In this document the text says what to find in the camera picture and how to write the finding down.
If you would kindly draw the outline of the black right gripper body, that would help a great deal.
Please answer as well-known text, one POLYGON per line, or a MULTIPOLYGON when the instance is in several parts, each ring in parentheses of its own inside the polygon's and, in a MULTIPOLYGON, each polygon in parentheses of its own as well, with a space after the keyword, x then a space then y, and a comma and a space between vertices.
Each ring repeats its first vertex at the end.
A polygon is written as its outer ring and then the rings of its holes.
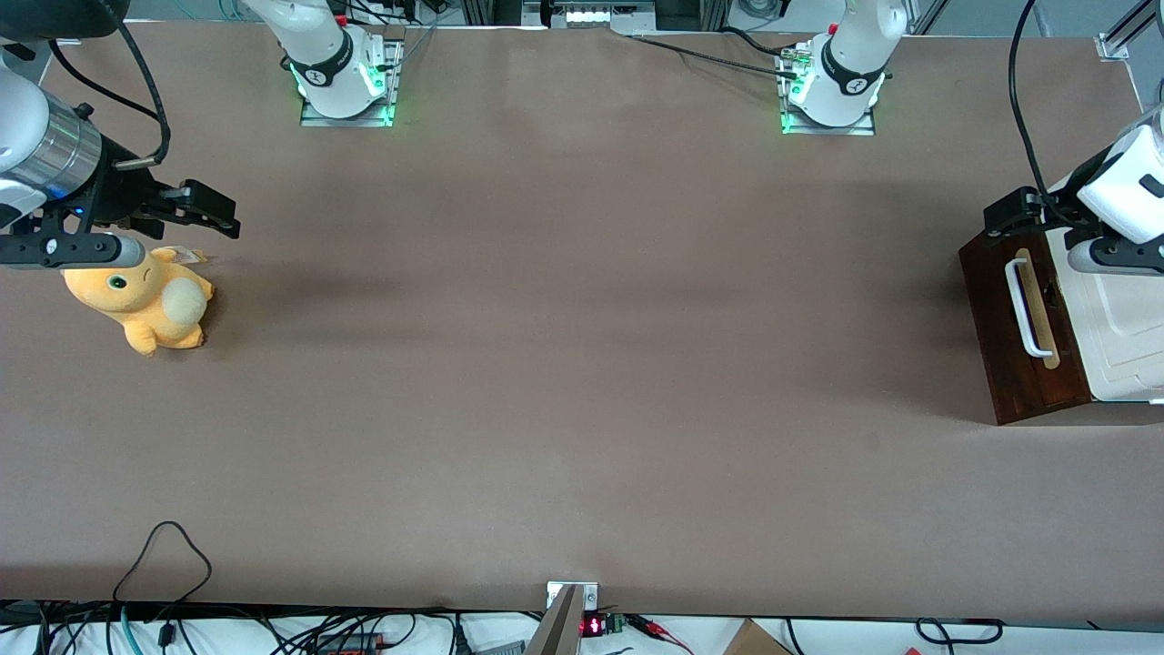
POLYGON ((95 172, 79 190, 41 208, 41 225, 61 227, 70 235, 93 228, 119 227, 147 237, 162 237, 164 225, 189 225, 190 216, 166 192, 173 187, 156 181, 146 168, 119 170, 116 161, 132 161, 133 154, 116 141, 101 138, 95 172))

